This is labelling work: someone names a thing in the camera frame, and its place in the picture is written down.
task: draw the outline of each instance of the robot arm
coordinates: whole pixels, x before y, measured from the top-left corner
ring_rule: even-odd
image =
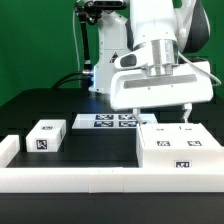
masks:
[[[113,109],[211,100],[209,63],[190,63],[180,53],[204,46],[209,37],[208,19],[201,0],[182,3],[180,9],[174,9],[172,0],[130,0],[134,51],[115,61]],[[179,64],[179,56],[188,63]]]
[[[91,13],[92,9],[105,10],[98,25],[100,39],[104,40],[101,42],[107,46],[100,45],[100,60],[94,67],[94,85],[90,91],[110,95],[113,109],[183,105],[212,98],[209,63],[191,63],[181,55],[200,50],[209,39],[210,27],[201,0],[182,0],[178,9],[172,0],[83,2]],[[126,19],[110,14],[126,4],[130,4],[128,33],[132,34],[132,52],[126,46],[131,41],[124,41]],[[112,29],[119,38],[110,39]],[[118,56],[115,62],[111,60],[114,55]],[[180,64],[179,57],[187,63]]]

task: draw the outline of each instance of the white box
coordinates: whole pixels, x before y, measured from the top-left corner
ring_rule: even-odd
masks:
[[[65,134],[65,120],[40,120],[26,137],[27,152],[57,152]]]
[[[0,143],[0,168],[5,168],[19,152],[19,136],[8,135]]]
[[[202,124],[142,124],[137,157],[143,168],[224,167],[224,150]]]

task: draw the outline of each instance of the black tabletop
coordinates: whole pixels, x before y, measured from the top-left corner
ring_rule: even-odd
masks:
[[[143,110],[161,123],[181,122],[181,107]],[[194,104],[190,122],[224,143],[224,102]],[[120,113],[79,89],[27,90],[0,107],[0,138],[19,134],[21,151],[10,167],[138,167],[135,129],[72,131],[78,113]],[[57,153],[26,153],[25,137],[40,119],[65,119]],[[0,194],[2,223],[224,223],[222,193]]]

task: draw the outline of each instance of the black cable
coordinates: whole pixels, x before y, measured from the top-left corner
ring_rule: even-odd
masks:
[[[60,85],[60,83],[62,83],[64,80],[71,78],[72,76],[76,76],[76,75],[82,75],[82,72],[73,72],[70,73],[66,76],[64,76],[63,78],[59,79],[53,86],[52,88],[55,89],[57,88],[58,85]]]
[[[74,81],[83,81],[86,79],[69,79],[69,80],[64,80],[62,82],[60,82],[58,85],[55,85],[54,89],[58,89],[61,85],[68,83],[68,82],[74,82]]]

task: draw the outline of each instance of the wire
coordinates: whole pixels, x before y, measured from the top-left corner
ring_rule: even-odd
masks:
[[[186,18],[185,18],[185,20],[184,20],[184,22],[183,22],[183,26],[184,26],[184,27],[187,25],[188,21],[190,20],[190,18],[191,18],[192,15],[193,15],[193,12],[194,12],[194,8],[195,8],[195,5],[196,5],[196,2],[197,2],[196,0],[193,0],[192,7],[191,7],[191,9],[189,10],[189,12],[188,12],[188,14],[187,14],[187,16],[186,16]]]
[[[206,74],[207,76],[209,76],[211,79],[213,79],[216,84],[213,84],[213,87],[218,87],[222,85],[222,82],[215,77],[213,74],[206,72],[205,70],[199,68],[198,66],[196,66],[195,64],[193,64],[191,61],[189,61],[187,58],[185,58],[180,52],[178,52],[178,55],[181,59],[183,59],[186,63],[190,64],[191,66],[193,66],[194,68],[196,68],[197,70],[203,72],[204,74]]]
[[[64,80],[63,82],[59,83],[57,86],[54,87],[54,89],[58,89],[61,85],[68,83],[68,82],[74,82],[74,81],[84,81],[86,79],[69,79],[69,80]]]
[[[76,75],[82,75],[82,72],[73,72],[73,73],[70,73],[70,74],[64,76],[63,78],[59,79],[59,80],[52,86],[52,88],[53,88],[53,89],[57,88],[57,86],[60,85],[62,82],[64,82],[66,79],[69,79],[69,78],[71,78],[72,76],[76,76]]]
[[[76,50],[76,58],[77,58],[77,67],[78,71],[81,70],[81,65],[80,65],[80,55],[79,55],[79,49],[78,49],[78,42],[77,42],[77,35],[76,35],[76,14],[75,14],[75,8],[73,10],[73,16],[72,16],[72,27],[73,27],[73,37],[75,41],[75,50]]]

